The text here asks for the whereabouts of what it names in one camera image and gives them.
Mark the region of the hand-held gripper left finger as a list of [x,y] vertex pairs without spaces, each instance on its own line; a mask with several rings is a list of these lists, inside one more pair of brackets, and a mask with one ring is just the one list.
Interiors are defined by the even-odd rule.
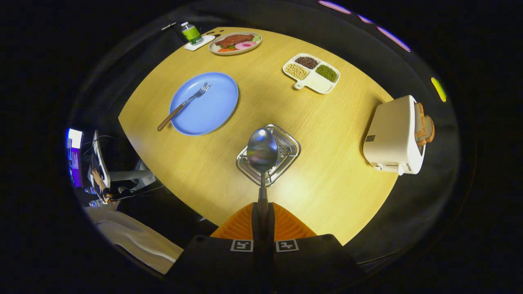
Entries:
[[195,236],[165,280],[185,293],[262,293],[264,239],[258,204],[233,214],[210,236]]

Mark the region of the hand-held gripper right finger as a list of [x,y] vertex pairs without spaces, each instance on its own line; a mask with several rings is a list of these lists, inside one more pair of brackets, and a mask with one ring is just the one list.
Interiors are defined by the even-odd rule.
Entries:
[[334,293],[364,278],[362,268],[335,236],[318,235],[284,207],[268,206],[275,294]]

